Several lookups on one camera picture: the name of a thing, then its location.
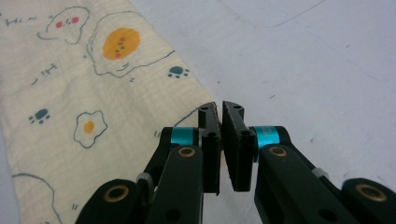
egg yolk print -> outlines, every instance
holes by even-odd
[[[174,52],[139,13],[132,11],[105,15],[86,47],[95,74],[113,77],[148,69]]]
[[[123,59],[140,44],[140,35],[134,29],[120,28],[113,31],[103,45],[103,54],[109,60]]]
[[[90,148],[106,129],[107,124],[103,118],[102,111],[97,110],[94,113],[85,112],[77,117],[74,139],[82,147]]]

white table surface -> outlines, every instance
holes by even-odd
[[[396,191],[396,2],[131,2],[218,105],[246,109],[247,126],[286,127],[338,188],[365,177]],[[254,187],[234,193],[221,174],[204,223],[260,223]],[[18,223],[4,139],[0,183],[0,223]]]

